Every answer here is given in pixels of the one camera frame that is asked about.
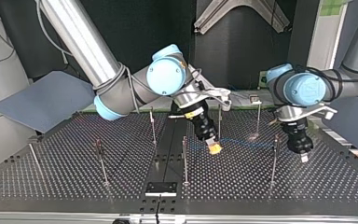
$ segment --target gray panel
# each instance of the gray panel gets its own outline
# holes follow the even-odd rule
[[[358,147],[358,97],[339,99],[330,106],[338,113],[331,120],[324,119],[324,124]]]
[[[0,113],[46,133],[77,110],[92,104],[89,83],[54,71],[35,84],[0,101]]]
[[[342,24],[342,31],[339,37],[338,49],[336,59],[334,61],[334,68],[341,66],[345,54],[350,47],[351,40],[358,27],[358,1],[350,1],[347,6],[345,20]]]
[[[155,115],[158,140],[165,120],[166,114]],[[106,149],[109,187],[95,155],[96,138]],[[152,141],[148,113],[115,121],[82,114],[35,145],[40,170],[28,150],[1,165],[0,211],[137,213],[155,156]]]

